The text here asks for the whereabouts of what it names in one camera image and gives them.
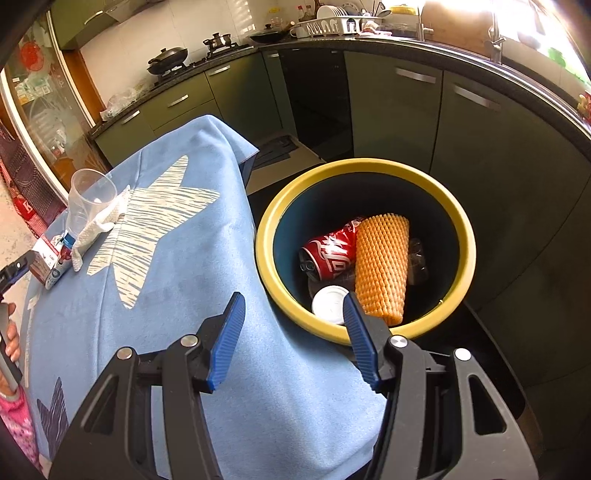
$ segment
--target coca-cola can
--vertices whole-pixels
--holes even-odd
[[[357,217],[342,229],[317,236],[300,249],[300,268],[312,280],[331,280],[355,263],[357,227],[363,221]]]

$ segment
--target cup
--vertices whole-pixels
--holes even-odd
[[[117,188],[101,172],[91,168],[77,170],[72,175],[68,195],[66,230],[77,238],[84,227],[94,220],[117,197]]]
[[[306,33],[304,27],[294,27],[290,30],[290,35],[292,37],[296,37],[296,38],[305,38],[305,37],[309,37],[309,35]]]

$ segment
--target blue gripper pad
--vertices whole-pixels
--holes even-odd
[[[234,292],[224,312],[226,321],[210,354],[207,384],[212,392],[226,379],[238,337],[240,337],[242,331],[245,314],[246,301],[244,296],[240,292]]]
[[[343,301],[345,326],[361,376],[372,390],[376,390],[381,383],[378,374],[378,353],[363,322],[363,315],[361,306],[353,300],[349,293]]]

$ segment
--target blue tablecloth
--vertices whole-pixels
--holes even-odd
[[[50,291],[31,281],[23,369],[40,451],[52,458],[115,351],[166,348],[223,311],[246,319],[226,382],[203,404],[224,478],[343,479],[371,457],[385,401],[330,343],[270,304],[238,165],[255,147],[212,116],[189,122],[117,166],[133,189],[125,220]],[[49,228],[60,233],[65,216]],[[158,471],[170,477],[154,391]]]

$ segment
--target gas stove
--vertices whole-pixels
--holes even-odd
[[[227,47],[218,47],[215,51],[209,51],[207,53],[207,55],[205,57],[203,57],[201,60],[194,61],[194,62],[190,63],[189,65],[185,65],[183,63],[182,65],[175,67],[172,70],[169,70],[169,71],[163,73],[162,75],[158,75],[158,79],[156,80],[156,82],[154,82],[154,86],[152,87],[152,90],[154,90],[157,87],[160,87],[161,85],[164,85],[165,83],[170,82],[171,80],[175,79],[179,75],[183,75],[187,72],[190,72],[191,70],[203,65],[204,63],[207,63],[210,60],[222,57],[222,56],[224,56],[228,53],[231,53],[233,51],[236,51],[236,50],[243,50],[245,48],[251,48],[251,46],[250,45],[238,45],[238,43],[234,42]]]

